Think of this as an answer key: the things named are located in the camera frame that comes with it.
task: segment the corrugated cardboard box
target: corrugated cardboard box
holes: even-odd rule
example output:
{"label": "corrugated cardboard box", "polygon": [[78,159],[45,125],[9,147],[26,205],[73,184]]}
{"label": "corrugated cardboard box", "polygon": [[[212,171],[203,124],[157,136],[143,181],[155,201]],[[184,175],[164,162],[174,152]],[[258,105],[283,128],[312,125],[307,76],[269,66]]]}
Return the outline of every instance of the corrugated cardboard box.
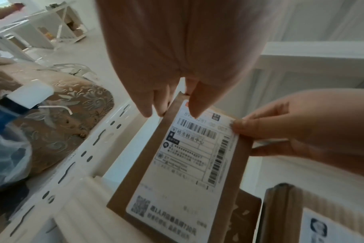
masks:
{"label": "corrugated cardboard box", "polygon": [[[128,222],[133,224],[135,227],[143,231],[155,242],[173,242],[173,240],[158,232],[157,230],[151,228],[147,224],[139,221],[133,216],[129,215],[126,212],[126,208],[128,207],[130,200],[132,200],[133,194],[136,191],[137,187],[140,185],[140,182],[144,177],[146,170],[153,162],[153,158],[157,153],[158,149],[160,148],[162,143],[165,144],[165,136],[169,131],[169,128],[172,125],[174,118],[176,117],[185,100],[188,100],[188,96],[183,95],[182,93],[180,93],[176,97],[169,110],[166,112],[161,123],[159,124],[157,130],[154,132],[149,142],[139,155],[138,159],[132,166],[131,170],[123,180],[122,184],[119,186],[119,188],[111,198],[110,202],[108,203],[108,208],[110,208],[118,215],[126,219]],[[251,147],[252,140],[250,138],[239,137],[238,143],[234,148],[234,154],[230,163],[230,167],[228,168],[228,176],[226,178],[226,181],[223,182],[224,187],[219,199],[218,208],[216,210],[215,218],[208,238],[209,243],[224,242],[228,230],[229,232],[231,231],[235,233],[231,236],[231,240],[233,237],[238,237],[239,239],[245,238],[248,240],[252,239],[256,220],[259,213],[260,199],[251,195],[245,196],[245,194],[242,193],[244,198],[242,205],[238,206],[239,209],[234,209],[234,204],[236,202],[238,192],[240,191],[239,186],[242,180]],[[234,218],[233,227],[231,227],[230,225],[229,228],[229,221],[230,217],[232,216],[233,210],[235,213],[239,211],[238,214],[244,215],[242,215],[242,217],[234,216],[236,218],[238,217],[239,219]],[[237,232],[242,232],[242,229],[246,230],[236,236]]]}
{"label": "corrugated cardboard box", "polygon": [[266,191],[258,243],[364,242],[364,216],[289,184]]}

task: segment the barcode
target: barcode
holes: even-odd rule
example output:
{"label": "barcode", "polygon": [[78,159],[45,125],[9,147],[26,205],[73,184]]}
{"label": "barcode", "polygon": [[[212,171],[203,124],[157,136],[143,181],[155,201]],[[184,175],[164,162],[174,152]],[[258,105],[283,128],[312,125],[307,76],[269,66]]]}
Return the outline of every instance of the barcode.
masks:
{"label": "barcode", "polygon": [[217,136],[217,133],[210,130],[210,129],[207,129],[207,128],[204,128],[198,124],[195,124],[195,123],[192,123],[186,119],[182,119],[182,118],[179,118],[178,122],[177,122],[179,125],[181,125],[182,127],[186,127],[187,129],[190,129],[194,132],[197,132],[199,134],[202,134],[206,137],[209,137],[211,139],[215,139],[215,137]]}
{"label": "barcode", "polygon": [[213,185],[215,185],[215,182],[218,178],[219,169],[221,168],[223,157],[225,156],[227,145],[229,144],[229,141],[228,141],[229,139],[230,138],[228,138],[228,137],[224,137],[222,139],[221,146],[219,147],[217,156],[214,160],[213,168],[211,169],[211,173],[210,173],[210,176],[208,179],[209,183],[211,183]]}
{"label": "barcode", "polygon": [[150,204],[149,200],[141,196],[138,196],[136,202],[131,208],[131,211],[143,217],[147,211],[147,208],[149,207],[149,204]]}

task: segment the white label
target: white label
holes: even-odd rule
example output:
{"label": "white label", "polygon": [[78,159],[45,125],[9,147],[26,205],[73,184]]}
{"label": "white label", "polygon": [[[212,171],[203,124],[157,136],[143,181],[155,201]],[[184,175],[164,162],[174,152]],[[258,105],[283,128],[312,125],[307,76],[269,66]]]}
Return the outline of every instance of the white label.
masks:
{"label": "white label", "polygon": [[208,241],[238,141],[234,119],[183,102],[126,212],[179,243]]}
{"label": "white label", "polygon": [[364,237],[308,208],[303,209],[300,243],[364,243]]}

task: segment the vertical barcode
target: vertical barcode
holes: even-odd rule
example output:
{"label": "vertical barcode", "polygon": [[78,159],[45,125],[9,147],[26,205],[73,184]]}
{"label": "vertical barcode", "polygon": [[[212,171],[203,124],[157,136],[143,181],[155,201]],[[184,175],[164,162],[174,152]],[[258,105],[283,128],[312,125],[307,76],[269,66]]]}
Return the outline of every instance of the vertical barcode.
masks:
{"label": "vertical barcode", "polygon": [[215,182],[218,178],[219,169],[221,168],[223,157],[225,156],[225,152],[227,149],[227,145],[229,144],[230,138],[224,137],[221,142],[221,146],[219,147],[217,156],[215,157],[213,168],[211,169],[210,176],[208,182],[215,185]]}
{"label": "vertical barcode", "polygon": [[195,124],[195,123],[192,123],[186,119],[183,119],[183,118],[179,118],[178,122],[177,122],[179,125],[183,126],[183,127],[186,127],[187,129],[190,129],[194,132],[197,132],[199,134],[202,134],[206,137],[209,137],[211,139],[215,139],[215,137],[217,136],[217,133],[210,130],[210,129],[207,129],[207,128],[204,128],[198,124]]}

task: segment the plastic bag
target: plastic bag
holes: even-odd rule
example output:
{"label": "plastic bag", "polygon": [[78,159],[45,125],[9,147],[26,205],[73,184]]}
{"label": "plastic bag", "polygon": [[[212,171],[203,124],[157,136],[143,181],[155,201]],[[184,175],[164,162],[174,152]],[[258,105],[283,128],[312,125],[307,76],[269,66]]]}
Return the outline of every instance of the plastic bag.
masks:
{"label": "plastic bag", "polygon": [[23,132],[13,124],[0,134],[0,187],[26,178],[31,169],[32,148]]}

